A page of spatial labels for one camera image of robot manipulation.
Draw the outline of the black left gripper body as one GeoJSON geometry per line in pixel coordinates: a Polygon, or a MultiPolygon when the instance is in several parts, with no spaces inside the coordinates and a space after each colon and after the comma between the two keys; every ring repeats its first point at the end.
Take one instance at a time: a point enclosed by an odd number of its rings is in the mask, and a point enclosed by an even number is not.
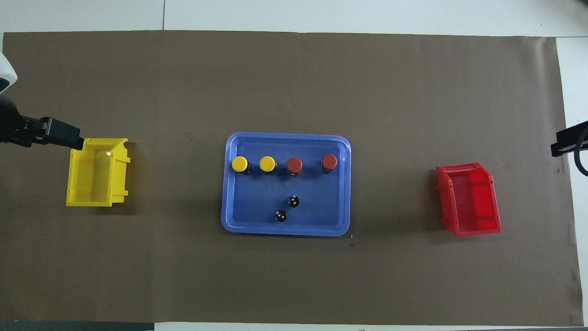
{"type": "Polygon", "coordinates": [[[47,123],[41,119],[20,115],[14,102],[0,96],[0,140],[2,143],[20,145],[25,148],[32,144],[47,145],[44,136],[47,123]]]}

